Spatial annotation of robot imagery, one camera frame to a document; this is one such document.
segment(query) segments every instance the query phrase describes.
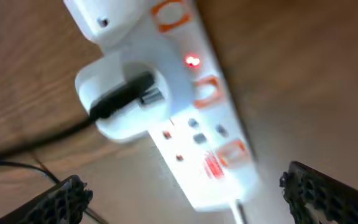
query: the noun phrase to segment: led light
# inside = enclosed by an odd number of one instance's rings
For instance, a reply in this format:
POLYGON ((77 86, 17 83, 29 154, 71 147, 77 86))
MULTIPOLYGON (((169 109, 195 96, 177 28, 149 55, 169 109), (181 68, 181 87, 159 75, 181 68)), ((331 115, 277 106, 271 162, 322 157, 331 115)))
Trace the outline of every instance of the led light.
POLYGON ((190 67, 197 67, 201 63, 201 60, 194 56, 187 56, 185 60, 186 64, 190 67))

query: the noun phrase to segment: wood grain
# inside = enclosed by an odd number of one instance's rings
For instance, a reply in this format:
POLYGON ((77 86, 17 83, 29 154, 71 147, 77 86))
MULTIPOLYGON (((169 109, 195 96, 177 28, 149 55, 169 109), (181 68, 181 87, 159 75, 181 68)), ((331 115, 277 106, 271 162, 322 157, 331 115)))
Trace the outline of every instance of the wood grain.
MULTIPOLYGON (((250 223, 293 223, 278 188, 292 160, 358 189, 358 1, 197 4, 258 159, 250 223)), ((0 146, 85 117, 73 81, 100 56, 61 1, 0 1, 0 146)), ((89 129, 37 156, 88 182, 112 223, 233 223, 193 211, 150 138, 117 145, 89 129)), ((0 169, 0 216, 49 187, 0 169)))

